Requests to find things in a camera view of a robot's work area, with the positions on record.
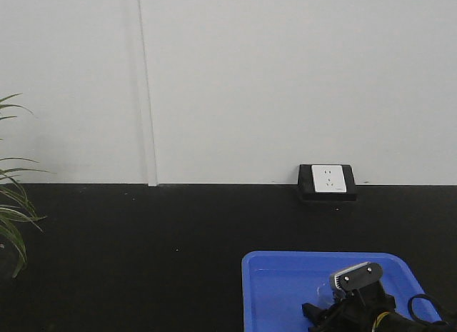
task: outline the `yellow wire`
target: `yellow wire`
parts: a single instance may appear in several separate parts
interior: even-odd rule
[[[383,312],[383,313],[379,314],[373,323],[373,328],[371,329],[371,332],[376,332],[376,329],[379,327],[379,324],[381,323],[381,321],[390,313],[391,312]]]

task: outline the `electrical socket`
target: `electrical socket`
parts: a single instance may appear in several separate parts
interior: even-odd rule
[[[302,201],[355,201],[356,182],[348,164],[300,164],[298,194]]]
[[[343,167],[340,165],[312,165],[314,190],[316,193],[345,193]]]

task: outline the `green leaf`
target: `green leaf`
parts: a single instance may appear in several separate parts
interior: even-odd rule
[[[16,209],[1,207],[0,208],[0,217],[5,218],[6,220],[9,220],[9,221],[18,221],[21,223],[32,223],[33,225],[35,225],[35,227],[38,230],[43,232],[43,230],[41,230],[40,226],[35,224],[35,221],[44,219],[43,216],[27,216],[26,214],[24,214],[20,211],[17,211]]]
[[[13,208],[13,209],[17,209],[17,208],[21,208],[19,206],[12,206],[12,205],[0,205],[0,208]]]
[[[40,170],[40,169],[29,169],[29,168],[11,168],[11,169],[6,169],[6,170],[1,170],[0,169],[0,174],[3,175],[5,173],[14,173],[17,171],[39,171],[42,173],[47,173],[46,170]]]
[[[16,174],[16,175],[12,175],[12,176],[0,175],[0,180],[9,180],[10,178],[18,177],[18,176],[20,176],[20,174]]]
[[[13,183],[13,185],[21,192],[21,195],[27,200],[27,192],[25,191],[24,187],[18,182],[16,181],[13,177],[15,176],[10,176],[10,175],[6,175],[4,174],[3,175],[4,178],[7,178],[8,180],[10,180],[10,182]]]
[[[19,260],[13,272],[13,278],[17,276],[21,269],[27,264],[26,246],[18,229],[9,221],[0,219],[5,226],[0,225],[0,234],[5,236],[19,252]]]
[[[35,207],[34,205],[28,200],[26,195],[23,195],[22,193],[17,193],[13,191],[10,188],[6,188],[5,186],[0,187],[0,194],[3,194],[7,198],[10,198],[11,200],[15,201],[18,203],[26,212],[32,216],[36,217],[35,213]]]
[[[34,161],[33,159],[24,159],[22,157],[6,157],[5,159],[0,159],[0,161],[7,161],[7,160],[10,160],[10,159],[17,159],[17,160],[20,160],[20,161],[29,161],[29,162],[39,163],[37,161]]]
[[[7,96],[7,97],[5,97],[5,98],[0,99],[0,102],[5,101],[5,100],[8,100],[8,99],[10,99],[10,98],[13,98],[13,97],[18,96],[18,95],[21,95],[21,94],[22,94],[22,93],[18,93],[18,94],[13,94],[13,95]]]
[[[0,105],[0,109],[7,109],[8,107],[17,107],[18,109],[25,109],[26,111],[28,111],[32,116],[35,116],[34,115],[34,112],[30,111],[28,108],[24,107],[24,106],[21,106],[21,105],[6,105],[6,104],[3,104],[3,105]]]
[[[17,118],[17,116],[0,116],[0,120]]]

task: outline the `blue bin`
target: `blue bin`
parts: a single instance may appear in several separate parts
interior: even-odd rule
[[[311,322],[301,304],[321,308],[331,304],[328,277],[335,271],[364,261],[383,267],[381,282],[395,296],[396,311],[408,314],[408,299],[423,293],[411,270],[388,253],[254,251],[243,258],[243,303],[245,332],[307,332]],[[418,316],[440,320],[424,300],[414,303]]]

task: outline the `black cable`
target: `black cable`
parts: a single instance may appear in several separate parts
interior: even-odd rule
[[[409,312],[409,315],[411,316],[411,318],[417,322],[417,323],[421,323],[423,325],[431,325],[432,323],[429,322],[429,321],[425,321],[425,320],[422,320],[420,319],[415,313],[414,313],[414,310],[413,310],[413,301],[415,298],[422,298],[423,300],[427,300],[427,301],[430,301],[430,303],[433,305],[433,307],[436,309],[436,311],[438,312],[438,314],[440,315],[440,317],[442,319],[445,319],[444,321],[435,321],[434,324],[436,323],[448,323],[449,325],[452,325],[452,326],[455,326],[456,323],[457,323],[457,312],[455,313],[451,313],[450,311],[448,311],[447,309],[445,309],[435,298],[427,295],[427,294],[417,294],[415,296],[413,296],[412,298],[410,298],[408,300],[408,312]]]

